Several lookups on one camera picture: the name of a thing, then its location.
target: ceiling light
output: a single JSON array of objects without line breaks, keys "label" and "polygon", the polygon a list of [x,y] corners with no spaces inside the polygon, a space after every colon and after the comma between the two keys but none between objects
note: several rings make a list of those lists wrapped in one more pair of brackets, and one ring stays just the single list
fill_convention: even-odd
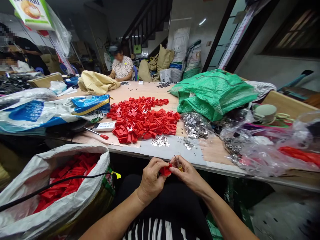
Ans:
[{"label": "ceiling light", "polygon": [[201,26],[207,19],[203,19],[201,23],[199,23],[199,26]]}]

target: staircase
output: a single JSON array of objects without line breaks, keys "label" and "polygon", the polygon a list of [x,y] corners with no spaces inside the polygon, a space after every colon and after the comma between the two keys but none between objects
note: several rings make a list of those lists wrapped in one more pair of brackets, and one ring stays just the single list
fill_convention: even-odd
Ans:
[{"label": "staircase", "polygon": [[166,44],[171,8],[172,0],[145,1],[122,37],[122,44],[130,54],[134,54],[134,47],[140,45],[142,56],[150,57],[157,53],[155,50],[160,43]]}]

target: blue and white bag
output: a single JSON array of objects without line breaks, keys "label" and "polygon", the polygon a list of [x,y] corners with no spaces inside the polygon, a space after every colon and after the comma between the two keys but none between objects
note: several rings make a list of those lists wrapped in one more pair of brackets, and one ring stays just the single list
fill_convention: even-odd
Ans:
[{"label": "blue and white bag", "polygon": [[0,132],[19,133],[39,127],[51,127],[79,118],[91,121],[104,118],[110,111],[110,96],[70,97],[55,101],[21,98],[0,110]]}]

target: red-handled screwdriver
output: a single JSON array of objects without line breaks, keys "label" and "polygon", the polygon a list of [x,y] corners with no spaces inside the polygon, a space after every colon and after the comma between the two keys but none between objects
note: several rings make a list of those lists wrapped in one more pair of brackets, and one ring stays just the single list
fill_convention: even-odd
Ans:
[{"label": "red-handled screwdriver", "polygon": [[93,133],[95,133],[95,134],[98,134],[100,137],[102,137],[102,138],[105,139],[105,140],[108,140],[108,139],[109,139],[109,137],[106,136],[106,135],[97,133],[97,132],[95,132],[95,131],[93,131],[93,130],[91,130],[91,129],[89,129],[89,128],[86,128],[86,127],[83,127],[83,128],[84,128],[84,129],[87,129],[87,130],[90,131],[90,132],[93,132]]}]

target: cardboard box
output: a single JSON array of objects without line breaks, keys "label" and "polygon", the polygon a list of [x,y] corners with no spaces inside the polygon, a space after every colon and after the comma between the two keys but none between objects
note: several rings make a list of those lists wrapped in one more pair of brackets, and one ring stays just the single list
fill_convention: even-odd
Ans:
[{"label": "cardboard box", "polygon": [[51,85],[50,84],[51,81],[63,81],[63,78],[60,74],[53,74],[53,75],[49,75],[41,78],[28,80],[27,82],[34,88],[37,88],[37,87],[49,88]]}]

